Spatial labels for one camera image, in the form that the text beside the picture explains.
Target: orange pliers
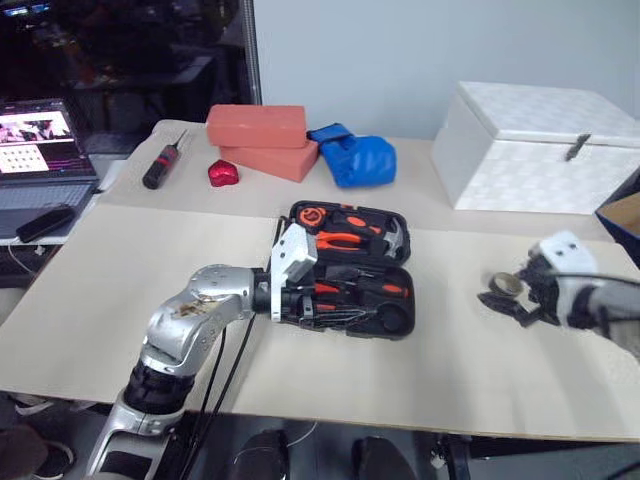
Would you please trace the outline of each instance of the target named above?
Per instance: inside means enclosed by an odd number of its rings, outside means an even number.
[[[320,232],[316,235],[316,246],[319,250],[343,250],[353,252],[362,250],[362,248],[344,244],[360,245],[362,242],[362,237],[355,233]]]

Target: floor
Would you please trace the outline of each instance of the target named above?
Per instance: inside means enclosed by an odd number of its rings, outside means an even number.
[[[18,419],[6,394],[0,394],[0,427],[6,428],[26,420],[44,437],[67,443],[75,450],[78,461],[65,476],[69,480],[79,480],[84,476],[86,462],[105,418],[92,411],[71,412],[69,404],[61,402],[43,413]],[[220,416],[207,438],[191,478],[221,480],[225,465],[233,461],[244,442],[257,432],[284,429],[291,442],[308,432],[312,425],[312,422],[278,418]],[[351,446],[354,440],[369,435],[391,440],[408,460],[418,479],[448,478],[446,467],[435,470],[430,464],[429,454],[435,438],[433,434],[320,423],[309,437],[290,448],[291,479],[353,479]],[[629,444],[472,460],[469,467],[473,480],[605,480],[612,473],[638,461],[640,444]],[[620,478],[640,479],[640,470]]]

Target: white wall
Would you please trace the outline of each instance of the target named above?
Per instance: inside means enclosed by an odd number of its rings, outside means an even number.
[[[455,83],[595,90],[629,113],[638,0],[254,0],[263,103],[434,138]]]

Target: screwdriver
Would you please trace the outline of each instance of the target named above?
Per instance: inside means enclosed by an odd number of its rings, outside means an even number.
[[[162,185],[162,182],[164,182],[167,174],[180,158],[178,144],[186,133],[187,131],[185,130],[184,132],[182,132],[182,135],[178,137],[176,143],[169,144],[162,149],[160,155],[158,155],[158,158],[153,161],[153,163],[149,167],[149,170],[147,170],[147,173],[145,173],[144,177],[142,177],[142,184],[145,187],[150,190],[156,190]]]

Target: tool case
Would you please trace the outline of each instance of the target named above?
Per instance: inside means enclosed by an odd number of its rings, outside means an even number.
[[[337,203],[300,201],[290,222],[316,236],[318,262],[288,288],[282,321],[347,335],[399,340],[415,325],[411,254],[402,215]]]

